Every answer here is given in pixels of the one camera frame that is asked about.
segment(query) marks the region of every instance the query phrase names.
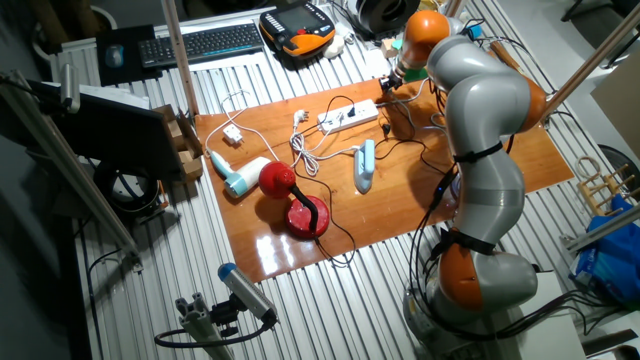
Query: red base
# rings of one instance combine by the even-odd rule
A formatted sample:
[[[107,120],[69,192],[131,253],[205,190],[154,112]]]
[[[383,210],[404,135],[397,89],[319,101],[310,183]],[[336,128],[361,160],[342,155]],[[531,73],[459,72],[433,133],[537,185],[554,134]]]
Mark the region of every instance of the red base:
[[[311,211],[302,206],[302,203],[298,199],[293,200],[289,211],[287,211],[287,227],[296,236],[303,239],[313,239],[316,236],[320,236],[327,231],[329,227],[329,208],[324,201],[318,199],[315,196],[307,196],[311,202],[313,202],[318,208],[318,225],[316,226],[315,235],[309,231],[309,222],[311,221]]]

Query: red ball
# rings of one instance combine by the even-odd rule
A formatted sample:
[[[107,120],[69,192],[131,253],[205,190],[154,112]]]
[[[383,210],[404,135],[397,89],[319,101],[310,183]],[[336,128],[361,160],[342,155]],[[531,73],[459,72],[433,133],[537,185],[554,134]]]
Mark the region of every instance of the red ball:
[[[265,165],[260,171],[258,185],[260,190],[269,197],[282,199],[289,196],[289,190],[296,184],[296,174],[289,165],[282,161],[274,161]]]
[[[311,211],[304,207],[300,201],[293,200],[289,211],[287,211],[287,227],[291,232],[303,239],[313,239],[327,231],[331,217],[329,209],[324,201],[315,196],[307,196],[311,202],[318,208],[318,223],[315,235],[309,231],[309,222],[311,221]]]

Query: white hair dryer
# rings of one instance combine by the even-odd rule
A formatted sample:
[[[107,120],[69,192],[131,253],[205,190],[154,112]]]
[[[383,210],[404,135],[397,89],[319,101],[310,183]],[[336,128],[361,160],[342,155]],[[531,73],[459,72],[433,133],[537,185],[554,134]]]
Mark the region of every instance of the white hair dryer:
[[[224,177],[224,188],[231,197],[239,198],[258,184],[258,177],[262,168],[271,160],[258,157],[250,161],[238,171],[233,171],[231,165],[220,154],[209,150],[211,162],[216,170]]]

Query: computer monitor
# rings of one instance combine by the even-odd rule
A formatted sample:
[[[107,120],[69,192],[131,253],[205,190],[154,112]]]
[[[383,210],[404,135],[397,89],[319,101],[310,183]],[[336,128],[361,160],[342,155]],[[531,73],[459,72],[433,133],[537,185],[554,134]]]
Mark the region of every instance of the computer monitor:
[[[57,87],[36,81],[29,81],[29,86],[60,101]],[[52,119],[77,155],[150,179],[185,179],[169,127],[158,112],[81,94],[76,114],[52,115]]]

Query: keyboard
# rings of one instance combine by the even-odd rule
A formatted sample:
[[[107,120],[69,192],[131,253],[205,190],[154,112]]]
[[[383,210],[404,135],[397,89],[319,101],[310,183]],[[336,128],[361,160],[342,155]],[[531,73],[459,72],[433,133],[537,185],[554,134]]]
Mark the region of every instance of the keyboard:
[[[182,36],[190,63],[211,61],[261,50],[263,43],[254,24],[227,26]],[[138,43],[143,68],[172,67],[176,64],[168,37]]]

